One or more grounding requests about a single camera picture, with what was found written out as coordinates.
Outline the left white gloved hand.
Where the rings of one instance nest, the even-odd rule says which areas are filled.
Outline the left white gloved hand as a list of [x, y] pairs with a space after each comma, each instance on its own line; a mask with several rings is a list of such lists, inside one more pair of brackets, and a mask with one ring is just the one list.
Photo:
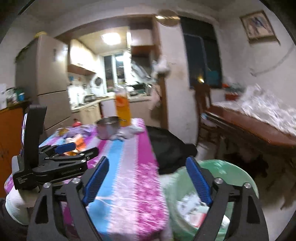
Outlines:
[[20, 225], [29, 225], [29, 208], [33, 208], [39, 196], [39, 188], [33, 190], [16, 190], [13, 186], [6, 196], [5, 208], [10, 217]]

